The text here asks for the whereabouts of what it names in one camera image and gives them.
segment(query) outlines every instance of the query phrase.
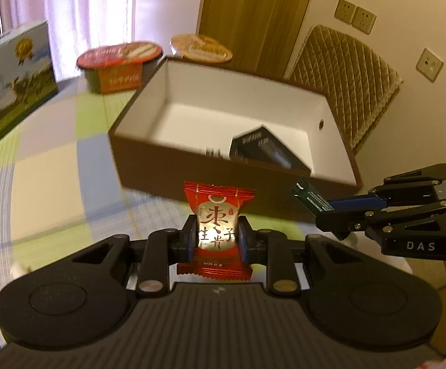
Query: red lid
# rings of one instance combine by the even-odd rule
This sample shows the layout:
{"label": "red lid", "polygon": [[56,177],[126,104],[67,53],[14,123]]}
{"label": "red lid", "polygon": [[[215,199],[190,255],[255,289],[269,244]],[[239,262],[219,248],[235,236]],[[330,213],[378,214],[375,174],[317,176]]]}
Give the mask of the red lid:
{"label": "red lid", "polygon": [[81,54],[76,65],[81,69],[98,69],[107,66],[150,61],[163,49],[152,42],[133,42],[116,46],[102,46]]}

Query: brown quilted chair back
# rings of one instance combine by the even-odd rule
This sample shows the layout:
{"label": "brown quilted chair back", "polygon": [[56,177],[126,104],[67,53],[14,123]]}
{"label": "brown quilted chair back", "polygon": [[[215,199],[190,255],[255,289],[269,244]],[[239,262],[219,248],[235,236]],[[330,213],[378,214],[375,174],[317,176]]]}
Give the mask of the brown quilted chair back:
{"label": "brown quilted chair back", "polygon": [[310,29],[290,80],[329,97],[338,126],[355,153],[403,82],[370,47],[323,25]]}

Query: white wall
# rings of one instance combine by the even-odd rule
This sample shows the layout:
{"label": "white wall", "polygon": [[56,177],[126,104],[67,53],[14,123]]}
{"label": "white wall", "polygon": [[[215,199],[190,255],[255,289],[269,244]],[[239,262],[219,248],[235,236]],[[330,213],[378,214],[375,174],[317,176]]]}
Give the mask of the white wall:
{"label": "white wall", "polygon": [[195,33],[201,0],[136,0],[135,39],[151,40],[170,51],[170,39]]}
{"label": "white wall", "polygon": [[[349,0],[377,15],[370,35],[334,18],[338,0],[310,0],[286,75],[313,24],[364,41],[401,73],[401,91],[357,155],[365,189],[385,176],[446,162],[446,0]],[[444,62],[435,83],[415,66],[427,47]]]}

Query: wooden door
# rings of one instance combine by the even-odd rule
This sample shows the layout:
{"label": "wooden door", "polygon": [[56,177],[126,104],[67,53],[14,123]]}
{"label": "wooden door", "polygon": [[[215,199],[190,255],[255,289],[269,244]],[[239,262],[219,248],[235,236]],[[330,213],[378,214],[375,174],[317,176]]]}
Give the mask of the wooden door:
{"label": "wooden door", "polygon": [[199,33],[233,52],[227,65],[281,78],[309,0],[204,0]]}

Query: red candy wrapper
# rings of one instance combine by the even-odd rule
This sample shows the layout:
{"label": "red candy wrapper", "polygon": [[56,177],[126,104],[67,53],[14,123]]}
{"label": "red candy wrapper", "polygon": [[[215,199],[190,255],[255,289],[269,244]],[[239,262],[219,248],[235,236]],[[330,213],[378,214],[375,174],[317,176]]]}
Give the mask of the red candy wrapper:
{"label": "red candy wrapper", "polygon": [[194,259],[178,264],[179,275],[195,274],[217,280],[250,280],[252,267],[240,260],[238,214],[253,190],[185,182],[185,195],[197,215],[199,244]]}

